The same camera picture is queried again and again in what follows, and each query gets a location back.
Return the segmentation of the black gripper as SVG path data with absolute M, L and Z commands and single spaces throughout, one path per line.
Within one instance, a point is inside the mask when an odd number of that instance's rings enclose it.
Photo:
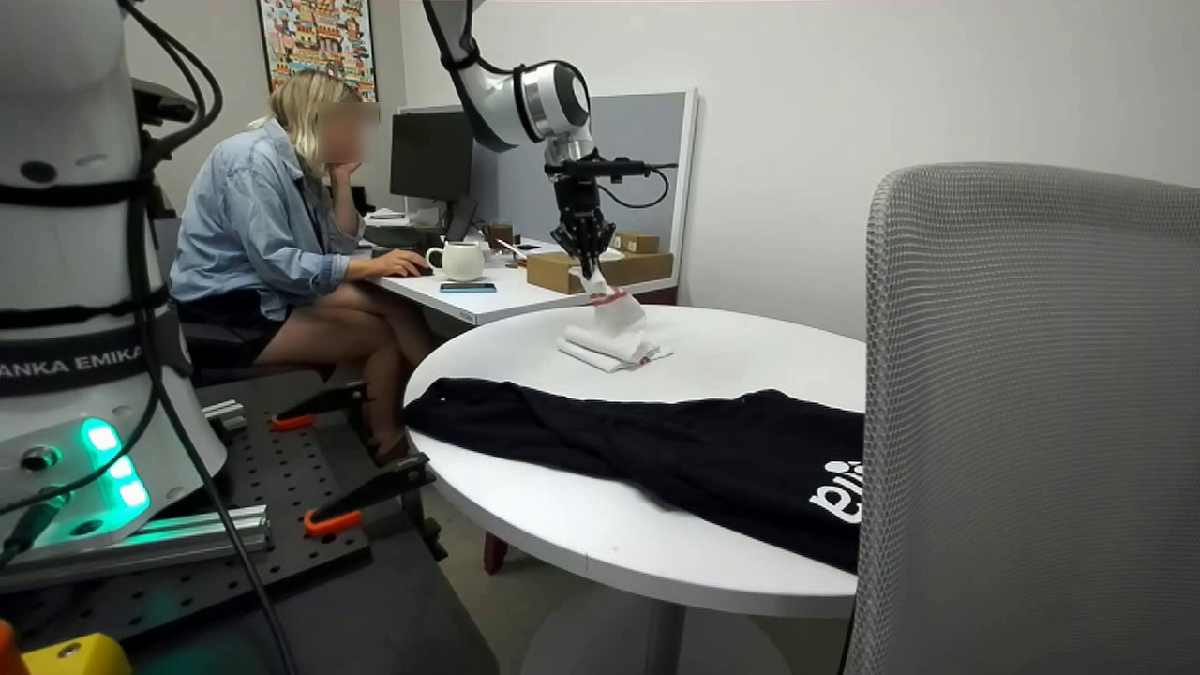
M 593 297 L 607 297 L 602 261 L 594 260 L 616 224 L 598 210 L 598 186 L 593 175 L 561 175 L 554 185 L 559 224 L 549 227 L 554 245 L 577 256 L 577 279 L 589 280 Z

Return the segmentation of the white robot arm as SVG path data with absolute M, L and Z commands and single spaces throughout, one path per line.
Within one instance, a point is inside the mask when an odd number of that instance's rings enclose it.
M 154 166 L 124 25 L 136 0 L 0 0 L 0 430 L 2 550 L 124 541 L 228 464 L 189 341 L 222 326 L 242 369 L 359 364 L 394 419 L 396 360 L 422 346 L 377 290 L 409 249 L 369 251 L 348 166 L 311 154 L 304 71 L 271 115 L 217 144 L 154 256 Z

